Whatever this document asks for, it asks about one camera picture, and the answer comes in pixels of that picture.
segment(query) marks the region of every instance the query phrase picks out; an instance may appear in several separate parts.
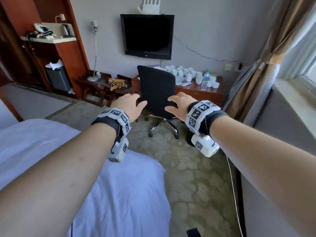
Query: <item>black chair backrest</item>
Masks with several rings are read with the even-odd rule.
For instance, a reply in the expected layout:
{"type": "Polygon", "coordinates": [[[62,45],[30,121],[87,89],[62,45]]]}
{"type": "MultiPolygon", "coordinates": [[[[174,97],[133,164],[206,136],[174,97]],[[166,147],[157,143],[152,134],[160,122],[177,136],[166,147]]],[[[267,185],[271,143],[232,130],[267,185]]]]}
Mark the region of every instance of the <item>black chair backrest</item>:
{"type": "Polygon", "coordinates": [[[174,115],[165,111],[166,106],[177,106],[168,101],[175,95],[176,79],[173,74],[147,66],[138,66],[142,99],[148,101],[146,110],[154,115],[172,119],[174,115]]]}

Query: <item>black trash bin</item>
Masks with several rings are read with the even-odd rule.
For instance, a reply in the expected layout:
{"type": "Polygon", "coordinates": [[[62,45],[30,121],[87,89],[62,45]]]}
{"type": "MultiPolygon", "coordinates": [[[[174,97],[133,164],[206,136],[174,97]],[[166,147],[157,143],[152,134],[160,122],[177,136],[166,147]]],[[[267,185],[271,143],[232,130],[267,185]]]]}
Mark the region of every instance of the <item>black trash bin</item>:
{"type": "Polygon", "coordinates": [[[55,89],[69,91],[72,88],[64,66],[56,68],[55,70],[45,67],[45,71],[55,89]]]}

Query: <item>hand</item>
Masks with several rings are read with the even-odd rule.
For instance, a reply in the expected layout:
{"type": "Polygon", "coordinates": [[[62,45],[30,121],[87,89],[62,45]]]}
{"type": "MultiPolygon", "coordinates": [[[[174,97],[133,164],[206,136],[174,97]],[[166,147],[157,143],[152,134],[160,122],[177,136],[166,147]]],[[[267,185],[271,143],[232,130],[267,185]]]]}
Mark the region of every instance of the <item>hand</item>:
{"type": "Polygon", "coordinates": [[[165,110],[175,115],[180,120],[185,121],[189,105],[197,100],[192,96],[179,92],[176,96],[170,96],[168,101],[175,102],[178,105],[178,108],[174,106],[166,106],[165,110]]]}
{"type": "Polygon", "coordinates": [[[115,100],[111,108],[115,107],[124,111],[130,120],[130,123],[134,122],[139,116],[144,107],[147,105],[147,101],[142,101],[136,106],[136,100],[140,96],[138,94],[125,94],[115,100]]]}

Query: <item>bed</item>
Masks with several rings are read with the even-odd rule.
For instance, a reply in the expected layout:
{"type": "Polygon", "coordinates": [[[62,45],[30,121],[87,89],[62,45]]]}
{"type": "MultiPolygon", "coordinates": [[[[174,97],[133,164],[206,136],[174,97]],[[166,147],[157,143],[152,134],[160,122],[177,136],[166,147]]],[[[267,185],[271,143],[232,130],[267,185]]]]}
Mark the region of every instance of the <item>bed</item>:
{"type": "MultiPolygon", "coordinates": [[[[79,133],[45,119],[0,129],[0,190],[79,133]]],[[[164,172],[158,161],[130,150],[122,163],[106,160],[73,220],[73,236],[169,236],[164,172]]]]}

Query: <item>television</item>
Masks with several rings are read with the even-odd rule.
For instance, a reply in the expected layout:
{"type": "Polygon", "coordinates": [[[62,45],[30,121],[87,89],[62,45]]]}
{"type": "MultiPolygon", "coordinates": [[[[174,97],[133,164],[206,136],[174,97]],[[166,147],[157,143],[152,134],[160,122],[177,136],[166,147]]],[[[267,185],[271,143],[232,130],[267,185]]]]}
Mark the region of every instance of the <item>television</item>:
{"type": "Polygon", "coordinates": [[[174,15],[121,14],[126,55],[171,60],[174,15]]]}

